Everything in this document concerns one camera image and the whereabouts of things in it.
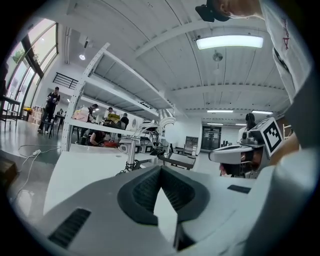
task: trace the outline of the hair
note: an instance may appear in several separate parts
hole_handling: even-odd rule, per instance
[[[246,128],[247,128],[248,131],[256,126],[255,115],[254,114],[252,114],[252,113],[246,114],[245,120],[246,120]]]

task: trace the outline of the ceiling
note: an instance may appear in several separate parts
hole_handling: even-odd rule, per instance
[[[110,53],[189,117],[235,124],[244,121],[244,114],[252,110],[272,111],[275,117],[280,116],[290,102],[273,60],[273,46],[264,21],[250,18],[207,23],[195,11],[195,6],[205,2],[60,0],[55,9],[47,9],[43,15],[72,28],[70,62],[86,67],[108,42]],[[197,38],[232,34],[263,37],[263,47],[197,48]],[[85,49],[79,43],[81,35],[89,38],[91,48]],[[215,51],[223,56],[220,62],[213,60]],[[80,60],[79,54],[85,54],[86,60]],[[152,105],[151,90],[113,61],[101,61],[96,74]],[[207,113],[210,109],[234,112]]]

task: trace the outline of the red object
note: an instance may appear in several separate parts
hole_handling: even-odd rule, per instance
[[[114,141],[105,141],[103,143],[103,146],[106,148],[117,148],[118,147],[118,143],[114,142]]]

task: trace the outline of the fluorescent light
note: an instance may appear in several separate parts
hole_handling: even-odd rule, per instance
[[[253,110],[252,113],[254,114],[264,114],[264,115],[272,115],[273,112],[269,112],[269,111],[258,111],[258,110]]]
[[[226,47],[226,46],[245,46],[262,48],[264,39],[260,36],[251,35],[222,35],[201,38],[196,41],[199,50]]]
[[[233,113],[233,110],[207,110],[208,113]]]

